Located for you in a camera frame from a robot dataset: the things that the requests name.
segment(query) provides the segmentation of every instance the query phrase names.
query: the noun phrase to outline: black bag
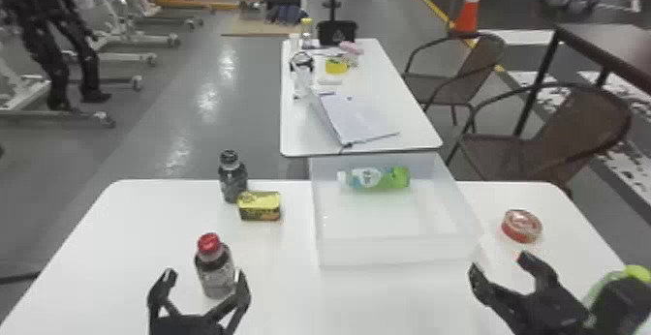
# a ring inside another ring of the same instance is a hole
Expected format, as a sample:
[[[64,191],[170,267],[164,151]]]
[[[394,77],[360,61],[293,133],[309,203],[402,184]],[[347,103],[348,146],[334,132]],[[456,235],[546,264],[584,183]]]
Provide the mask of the black bag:
[[[344,41],[354,42],[357,23],[352,20],[327,20],[317,24],[321,46],[339,46]]]

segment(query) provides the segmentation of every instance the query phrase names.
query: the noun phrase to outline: orange traffic cone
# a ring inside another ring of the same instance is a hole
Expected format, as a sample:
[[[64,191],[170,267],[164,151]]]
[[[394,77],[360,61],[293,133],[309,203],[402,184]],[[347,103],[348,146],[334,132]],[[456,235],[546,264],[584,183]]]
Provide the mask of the orange traffic cone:
[[[459,17],[454,21],[454,30],[457,32],[477,32],[477,13],[480,9],[480,0],[465,0]]]

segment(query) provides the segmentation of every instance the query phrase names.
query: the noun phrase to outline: notebook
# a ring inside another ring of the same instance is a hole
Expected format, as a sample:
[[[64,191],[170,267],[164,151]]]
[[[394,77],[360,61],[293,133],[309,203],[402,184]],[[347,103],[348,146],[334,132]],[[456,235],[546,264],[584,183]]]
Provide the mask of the notebook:
[[[341,145],[364,143],[399,134],[388,119],[369,104],[334,91],[312,91],[311,104]]]

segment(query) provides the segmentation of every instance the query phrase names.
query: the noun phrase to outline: yellow floor line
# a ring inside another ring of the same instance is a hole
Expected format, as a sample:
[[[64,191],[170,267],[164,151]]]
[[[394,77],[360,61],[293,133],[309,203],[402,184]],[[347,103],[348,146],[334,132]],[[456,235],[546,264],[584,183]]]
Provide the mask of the yellow floor line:
[[[431,0],[422,0],[422,2],[425,3],[425,5],[427,5],[427,7],[429,7],[429,9],[431,9],[432,12],[434,12],[434,14],[436,14],[436,16],[438,16],[444,23],[449,22],[449,27],[450,28],[454,27],[454,21],[450,21],[450,18],[445,13],[443,13],[441,8],[436,6],[436,4],[434,4]],[[466,46],[468,46],[470,48],[475,47],[475,42],[474,41],[463,40],[463,42],[464,42],[464,44]],[[501,65],[495,66],[495,72],[504,72],[504,71],[505,71],[505,69]]]

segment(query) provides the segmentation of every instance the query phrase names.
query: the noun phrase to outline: robotic hand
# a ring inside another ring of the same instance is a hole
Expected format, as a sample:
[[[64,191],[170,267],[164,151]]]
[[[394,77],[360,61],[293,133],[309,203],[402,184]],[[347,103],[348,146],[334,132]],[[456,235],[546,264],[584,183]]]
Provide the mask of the robotic hand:
[[[651,313],[651,288],[636,278],[605,285],[586,309],[558,281],[549,264],[524,251],[517,263],[535,279],[535,291],[520,294],[489,282],[473,264],[473,294],[515,335],[631,335]]]
[[[176,272],[168,268],[149,291],[149,335],[233,335],[251,304],[251,291],[244,272],[235,273],[235,292],[205,315],[181,315],[171,303],[170,290],[176,283]],[[160,317],[161,308],[168,316]],[[219,321],[232,312],[229,324],[224,328]]]

